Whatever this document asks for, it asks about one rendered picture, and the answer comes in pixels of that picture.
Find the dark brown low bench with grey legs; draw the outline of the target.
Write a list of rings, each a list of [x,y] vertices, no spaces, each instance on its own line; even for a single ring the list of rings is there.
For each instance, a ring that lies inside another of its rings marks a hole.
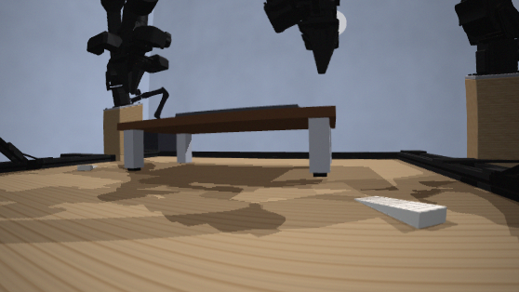
[[[192,128],[177,134],[177,163],[191,163],[192,134],[309,129],[309,164],[314,177],[330,173],[331,127],[336,128],[336,106],[207,113],[117,123],[117,130],[124,131],[127,171],[144,167],[143,132],[170,133]]]

